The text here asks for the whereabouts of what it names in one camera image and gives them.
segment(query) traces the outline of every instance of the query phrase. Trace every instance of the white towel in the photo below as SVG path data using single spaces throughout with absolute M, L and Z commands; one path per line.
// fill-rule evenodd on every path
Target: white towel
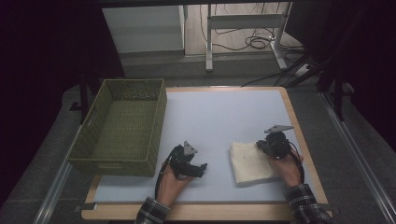
M 233 143 L 230 149 L 235 182 L 238 185 L 251 185 L 260 180 L 276 177 L 266 155 L 256 143 Z

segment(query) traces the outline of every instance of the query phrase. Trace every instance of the forearm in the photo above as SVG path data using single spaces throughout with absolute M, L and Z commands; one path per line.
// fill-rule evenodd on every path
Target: forearm
M 329 214 L 317 204 L 308 185 L 298 185 L 285 190 L 291 212 L 299 223 L 332 223 Z
M 161 224 L 170 208 L 147 197 L 136 216 L 135 224 Z

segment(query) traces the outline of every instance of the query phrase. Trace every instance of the green basket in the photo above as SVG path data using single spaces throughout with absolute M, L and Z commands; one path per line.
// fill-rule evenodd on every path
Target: green basket
M 154 176 L 166 108 L 163 79 L 107 79 L 67 156 L 90 175 Z

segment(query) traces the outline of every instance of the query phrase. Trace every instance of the wooden floor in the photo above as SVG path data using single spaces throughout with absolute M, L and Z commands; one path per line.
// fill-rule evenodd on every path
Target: wooden floor
M 253 4 L 217 4 L 211 5 L 212 15 L 233 14 L 272 14 L 282 13 L 287 3 L 253 3 Z M 207 5 L 187 6 L 188 17 L 185 21 L 185 53 L 186 55 L 205 54 L 207 39 L 206 17 Z M 254 46 L 262 49 L 247 47 L 246 40 L 251 36 L 268 38 L 276 29 L 245 29 L 245 30 L 214 30 L 212 31 L 212 43 L 214 53 L 236 52 L 268 52 L 272 51 L 268 41 L 255 43 Z M 284 33 L 281 44 L 286 46 L 301 46 L 301 43 L 292 36 Z

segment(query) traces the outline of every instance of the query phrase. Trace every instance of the wooden table frame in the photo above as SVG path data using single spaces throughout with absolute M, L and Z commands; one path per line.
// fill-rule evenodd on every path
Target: wooden table frame
M 290 117 L 300 150 L 304 155 L 305 171 L 312 178 L 311 189 L 316 193 L 317 202 L 327 204 L 327 198 L 321 186 L 315 165 L 310 156 L 308 147 L 300 129 L 298 120 L 294 114 L 288 93 L 280 87 L 188 87 L 167 88 L 167 92 L 173 91 L 279 91 Z M 99 185 L 101 176 L 97 175 L 92 181 L 85 204 L 93 205 L 90 209 L 83 209 L 81 215 L 85 219 L 95 220 L 135 220 L 141 203 L 94 203 L 93 197 Z M 293 221 L 293 216 L 286 203 L 176 203 L 172 206 L 166 220 L 284 220 Z

